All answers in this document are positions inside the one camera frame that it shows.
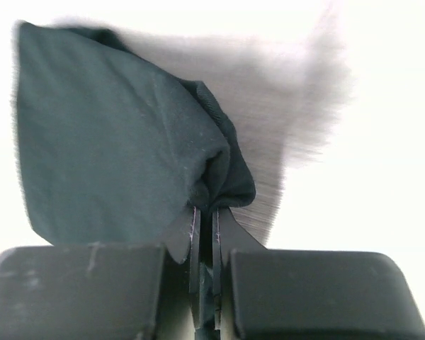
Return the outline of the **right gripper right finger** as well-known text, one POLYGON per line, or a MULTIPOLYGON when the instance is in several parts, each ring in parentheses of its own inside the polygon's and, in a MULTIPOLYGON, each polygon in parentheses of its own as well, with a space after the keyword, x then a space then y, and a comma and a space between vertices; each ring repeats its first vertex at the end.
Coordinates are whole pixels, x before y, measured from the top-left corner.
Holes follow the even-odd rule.
POLYGON ((362 251, 267 249, 229 209, 212 216, 222 339, 425 339, 403 272, 362 251))

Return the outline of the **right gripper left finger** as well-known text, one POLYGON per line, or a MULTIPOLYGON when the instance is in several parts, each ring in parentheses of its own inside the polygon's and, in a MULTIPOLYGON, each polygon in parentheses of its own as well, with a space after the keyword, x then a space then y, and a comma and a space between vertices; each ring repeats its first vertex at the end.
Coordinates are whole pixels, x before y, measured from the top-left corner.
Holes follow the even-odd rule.
POLYGON ((16 247, 0 255, 0 339, 192 339, 188 209, 146 244, 16 247))

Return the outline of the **black t-shirt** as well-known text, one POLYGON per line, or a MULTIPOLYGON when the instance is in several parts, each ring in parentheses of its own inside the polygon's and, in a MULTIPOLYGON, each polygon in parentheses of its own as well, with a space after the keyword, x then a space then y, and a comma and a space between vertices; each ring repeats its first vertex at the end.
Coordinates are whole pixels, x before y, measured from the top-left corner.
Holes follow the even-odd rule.
POLYGON ((207 86, 110 30, 18 27, 18 153, 31 227, 51 244, 150 242, 187 207, 244 207, 256 188, 207 86))

